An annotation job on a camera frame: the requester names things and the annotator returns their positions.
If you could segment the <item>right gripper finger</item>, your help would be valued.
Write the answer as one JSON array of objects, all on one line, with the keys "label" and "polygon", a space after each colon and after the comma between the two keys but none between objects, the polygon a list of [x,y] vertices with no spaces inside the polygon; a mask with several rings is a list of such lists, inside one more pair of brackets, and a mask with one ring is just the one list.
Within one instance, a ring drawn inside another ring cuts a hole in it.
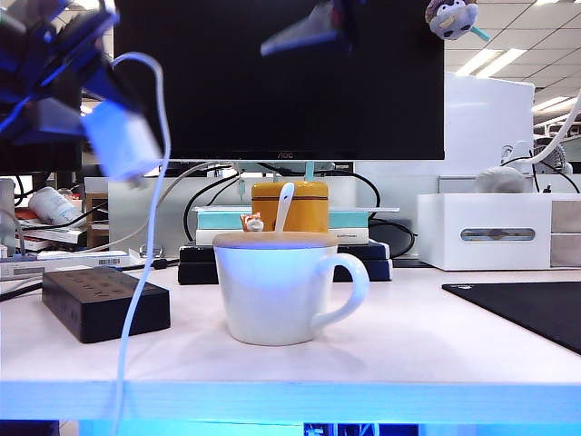
[{"label": "right gripper finger", "polygon": [[333,3],[316,5],[308,16],[262,42],[261,55],[274,55],[336,40],[339,30],[333,24],[333,12]]},{"label": "right gripper finger", "polygon": [[337,39],[346,51],[352,51],[359,43],[359,28],[356,16],[356,1],[336,0],[333,2],[333,27]]}]

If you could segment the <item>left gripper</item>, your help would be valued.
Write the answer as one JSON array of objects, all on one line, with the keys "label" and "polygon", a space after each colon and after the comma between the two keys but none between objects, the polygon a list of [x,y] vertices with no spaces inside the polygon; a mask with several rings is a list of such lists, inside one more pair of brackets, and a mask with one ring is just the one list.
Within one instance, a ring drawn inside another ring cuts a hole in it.
[{"label": "left gripper", "polygon": [[[113,1],[57,30],[52,21],[68,1],[14,1],[1,10],[1,102],[13,106],[1,120],[1,140],[14,145],[71,143],[85,138],[82,116],[55,98],[51,82],[95,48],[94,41],[119,22]],[[106,56],[84,67],[84,90],[146,118],[142,100]]]}]

